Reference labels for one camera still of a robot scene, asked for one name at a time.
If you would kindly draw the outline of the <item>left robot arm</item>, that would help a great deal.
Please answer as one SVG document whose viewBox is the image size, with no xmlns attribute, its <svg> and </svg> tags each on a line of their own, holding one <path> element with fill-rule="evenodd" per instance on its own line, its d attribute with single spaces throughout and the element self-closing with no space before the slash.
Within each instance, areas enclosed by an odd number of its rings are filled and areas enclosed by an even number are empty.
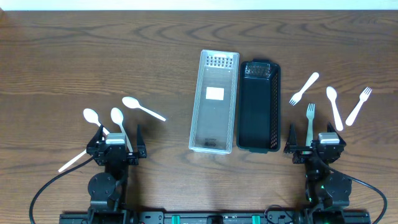
<svg viewBox="0 0 398 224">
<path fill-rule="evenodd" d="M 90 207 L 99 212 L 116 211 L 124 202 L 129 166 L 139 164 L 147 157 L 141 129 L 136 133 L 137 150 L 127 151 L 127 137 L 123 133 L 103 136 L 103 127 L 98 128 L 86 146 L 86 153 L 104 167 L 104 172 L 94 175 L 88 184 L 91 196 Z"/>
</svg>

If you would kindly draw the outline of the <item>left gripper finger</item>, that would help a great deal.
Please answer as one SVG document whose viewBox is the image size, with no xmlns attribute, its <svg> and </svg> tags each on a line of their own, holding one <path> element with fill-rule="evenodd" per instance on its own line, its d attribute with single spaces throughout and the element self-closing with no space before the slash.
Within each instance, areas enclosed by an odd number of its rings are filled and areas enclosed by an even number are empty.
<svg viewBox="0 0 398 224">
<path fill-rule="evenodd" d="M 141 127 L 139 124 L 137 125 L 137 150 L 138 151 L 146 150 L 146 145 L 144 143 L 142 133 L 141 133 Z"/>
<path fill-rule="evenodd" d="M 89 143 L 87 144 L 86 148 L 93 148 L 96 147 L 96 144 L 102 140 L 103 137 L 103 125 L 101 125 L 96 134 L 93 136 L 93 138 L 89 141 Z"/>
</svg>

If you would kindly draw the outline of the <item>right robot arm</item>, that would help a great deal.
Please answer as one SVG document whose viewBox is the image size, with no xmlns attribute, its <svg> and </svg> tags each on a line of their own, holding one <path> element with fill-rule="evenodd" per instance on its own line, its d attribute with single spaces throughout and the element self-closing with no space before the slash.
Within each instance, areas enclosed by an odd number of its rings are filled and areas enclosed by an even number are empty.
<svg viewBox="0 0 398 224">
<path fill-rule="evenodd" d="M 292 154 L 294 164 L 305 166 L 305 195 L 310 202 L 308 213 L 338 211 L 349 205 L 352 181 L 330 170 L 329 164 L 340 158 L 346 142 L 331 123 L 327 131 L 309 146 L 299 146 L 295 125 L 291 124 L 284 153 Z"/>
</svg>

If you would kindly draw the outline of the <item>pale green fork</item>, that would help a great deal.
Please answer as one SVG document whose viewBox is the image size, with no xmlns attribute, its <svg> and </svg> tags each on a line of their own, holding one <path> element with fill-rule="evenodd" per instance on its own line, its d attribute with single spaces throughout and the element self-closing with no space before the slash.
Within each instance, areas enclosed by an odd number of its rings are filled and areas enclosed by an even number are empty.
<svg viewBox="0 0 398 224">
<path fill-rule="evenodd" d="M 309 103 L 306 116 L 308 119 L 307 137 L 305 141 L 306 146 L 311 146 L 313 140 L 313 119 L 315 117 L 315 103 Z"/>
</svg>

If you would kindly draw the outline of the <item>white fork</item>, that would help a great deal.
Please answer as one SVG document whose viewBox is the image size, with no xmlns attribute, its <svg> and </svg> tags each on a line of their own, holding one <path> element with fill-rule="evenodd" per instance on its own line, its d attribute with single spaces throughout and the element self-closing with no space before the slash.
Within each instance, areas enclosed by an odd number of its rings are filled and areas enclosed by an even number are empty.
<svg viewBox="0 0 398 224">
<path fill-rule="evenodd" d="M 290 103 L 292 106 L 295 106 L 295 105 L 301 100 L 302 95 L 308 90 L 308 88 L 309 88 L 312 84 L 314 84 L 314 83 L 316 82 L 316 80 L 319 78 L 319 76 L 320 76 L 320 75 L 319 75 L 318 72 L 313 72 L 313 73 L 311 74 L 311 76 L 308 78 L 308 80 L 306 81 L 306 83 L 304 84 L 304 86 L 300 89 L 300 91 L 297 92 L 297 93 L 295 93 L 295 94 L 291 97 L 289 103 Z"/>
<path fill-rule="evenodd" d="M 366 87 L 361 92 L 361 94 L 359 95 L 359 101 L 358 101 L 357 105 L 354 107 L 354 109 L 352 110 L 352 112 L 349 114 L 349 116 L 347 117 L 347 119 L 345 121 L 347 126 L 351 126 L 354 123 L 354 121 L 355 121 L 355 119 L 356 119 L 356 117 L 357 117 L 357 115 L 358 115 L 363 103 L 365 101 L 367 101 L 367 99 L 369 98 L 371 92 L 372 92 L 372 89 L 370 87 Z"/>
</svg>

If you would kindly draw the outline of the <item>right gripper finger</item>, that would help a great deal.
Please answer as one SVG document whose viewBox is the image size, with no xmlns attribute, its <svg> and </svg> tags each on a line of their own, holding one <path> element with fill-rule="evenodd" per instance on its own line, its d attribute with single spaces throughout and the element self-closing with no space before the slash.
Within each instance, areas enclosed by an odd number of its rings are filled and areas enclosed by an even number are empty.
<svg viewBox="0 0 398 224">
<path fill-rule="evenodd" d="M 296 137 L 294 123 L 290 124 L 289 135 L 287 137 L 287 142 L 285 144 L 285 148 L 291 148 L 292 146 L 297 146 L 297 137 Z"/>
<path fill-rule="evenodd" d="M 326 128 L 328 133 L 333 133 L 339 139 L 339 144 L 346 145 L 344 139 L 337 133 L 336 129 L 333 127 L 333 125 L 330 122 L 328 122 Z"/>
</svg>

